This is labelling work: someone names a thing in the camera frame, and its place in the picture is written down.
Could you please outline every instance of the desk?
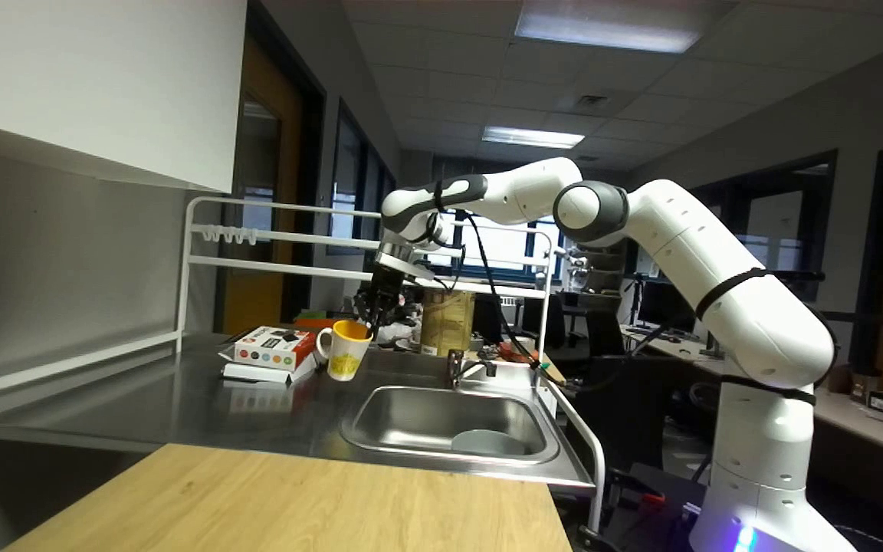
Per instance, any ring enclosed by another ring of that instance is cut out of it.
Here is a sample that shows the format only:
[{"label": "desk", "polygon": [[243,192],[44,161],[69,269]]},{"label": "desk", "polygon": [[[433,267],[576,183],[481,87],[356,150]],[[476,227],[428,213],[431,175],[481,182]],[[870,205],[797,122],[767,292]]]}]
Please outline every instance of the desk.
[{"label": "desk", "polygon": [[849,525],[883,515],[883,413],[844,392],[817,392],[814,476],[821,500],[836,495]]},{"label": "desk", "polygon": [[14,552],[64,548],[563,552],[547,486],[166,445]]},{"label": "desk", "polygon": [[[628,326],[622,329],[622,334],[631,342],[641,342],[641,331],[628,331]],[[649,342],[649,350],[674,357],[713,376],[741,376],[730,358],[709,357],[707,344],[690,342],[690,339],[682,339],[682,342],[655,339]],[[883,447],[883,413],[854,403],[844,392],[818,390],[817,422],[839,427],[844,432],[854,432]]]}]

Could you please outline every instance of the faucet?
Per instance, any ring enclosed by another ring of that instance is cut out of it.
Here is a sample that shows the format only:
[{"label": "faucet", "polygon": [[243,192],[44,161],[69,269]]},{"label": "faucet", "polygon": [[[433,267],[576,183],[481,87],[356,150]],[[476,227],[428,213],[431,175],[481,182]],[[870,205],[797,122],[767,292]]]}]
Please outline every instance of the faucet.
[{"label": "faucet", "polygon": [[466,353],[464,350],[451,350],[448,353],[448,381],[451,381],[451,386],[461,390],[478,372],[485,372],[485,378],[497,378],[495,353],[497,353],[495,346],[478,346],[478,361],[464,361]]}]

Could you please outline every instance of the white robotic arm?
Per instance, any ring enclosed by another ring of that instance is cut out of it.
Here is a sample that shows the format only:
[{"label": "white robotic arm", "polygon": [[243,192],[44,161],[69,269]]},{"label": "white robotic arm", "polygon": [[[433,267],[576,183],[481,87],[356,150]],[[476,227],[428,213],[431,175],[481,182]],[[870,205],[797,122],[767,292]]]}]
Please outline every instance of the white robotic arm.
[{"label": "white robotic arm", "polygon": [[497,225],[555,214],[580,245],[636,241],[699,314],[738,369],[776,390],[800,390],[834,361],[829,329],[683,188],[649,182],[636,193],[590,183],[563,161],[501,175],[476,175],[445,192],[395,192],[385,227],[417,243],[433,236],[435,213],[468,209]]},{"label": "white robotic arm", "polygon": [[690,533],[695,552],[854,548],[808,502],[814,385],[832,369],[834,342],[699,199],[673,182],[631,193],[591,183],[558,156],[439,192],[395,192],[385,199],[385,227],[391,241],[433,241],[442,209],[501,225],[551,213],[580,245],[636,241],[751,378],[721,390],[713,486]]}]

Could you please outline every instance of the wooden table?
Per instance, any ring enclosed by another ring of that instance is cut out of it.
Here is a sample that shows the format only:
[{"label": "wooden table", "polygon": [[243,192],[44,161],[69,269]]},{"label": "wooden table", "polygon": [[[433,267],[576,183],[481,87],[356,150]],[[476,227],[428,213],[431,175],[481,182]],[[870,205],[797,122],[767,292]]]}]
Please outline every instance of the wooden table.
[{"label": "wooden table", "polygon": [[570,548],[547,486],[166,445],[11,548]]}]

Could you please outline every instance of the kitchen counter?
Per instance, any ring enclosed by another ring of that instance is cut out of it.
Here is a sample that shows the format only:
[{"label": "kitchen counter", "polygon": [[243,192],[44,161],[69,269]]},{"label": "kitchen counter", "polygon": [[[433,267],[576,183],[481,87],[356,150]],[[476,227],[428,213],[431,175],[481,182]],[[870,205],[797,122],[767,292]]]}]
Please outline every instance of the kitchen counter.
[{"label": "kitchen counter", "polygon": [[442,386],[445,358],[372,350],[352,385],[325,372],[301,386],[223,381],[220,339],[190,339],[183,353],[76,385],[63,392],[0,410],[0,442],[64,445],[92,452],[151,454],[166,442],[273,452],[381,466],[419,466],[442,473],[485,473],[497,478],[547,483],[590,495],[596,486],[570,445],[537,466],[451,465],[385,454],[352,445],[344,425],[359,403],[392,376],[406,385]]}]

